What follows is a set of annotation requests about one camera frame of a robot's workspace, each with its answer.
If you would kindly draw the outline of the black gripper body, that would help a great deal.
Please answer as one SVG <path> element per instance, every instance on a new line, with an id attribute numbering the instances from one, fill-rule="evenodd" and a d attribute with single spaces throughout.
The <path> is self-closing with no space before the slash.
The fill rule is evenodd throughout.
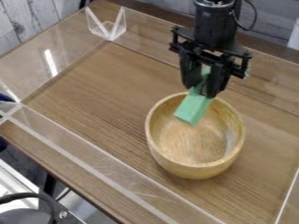
<path id="1" fill-rule="evenodd" d="M 170 29 L 169 50 L 193 55 L 200 63 L 212 66 L 216 62 L 229 68 L 229 75 L 243 78 L 248 70 L 251 53 L 236 41 L 237 28 L 248 31 L 239 22 L 241 0 L 193 0 L 193 27 L 174 26 Z"/>

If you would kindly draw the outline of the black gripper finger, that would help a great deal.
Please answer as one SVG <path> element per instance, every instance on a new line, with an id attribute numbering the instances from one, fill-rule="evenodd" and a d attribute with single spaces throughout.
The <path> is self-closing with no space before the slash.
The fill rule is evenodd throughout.
<path id="1" fill-rule="evenodd" d="M 193 55 L 180 53 L 181 84 L 187 88 L 195 87 L 201 81 L 201 63 Z"/>
<path id="2" fill-rule="evenodd" d="M 211 99 L 225 89 L 229 81 L 229 67 L 219 62 L 211 66 L 205 96 Z"/>

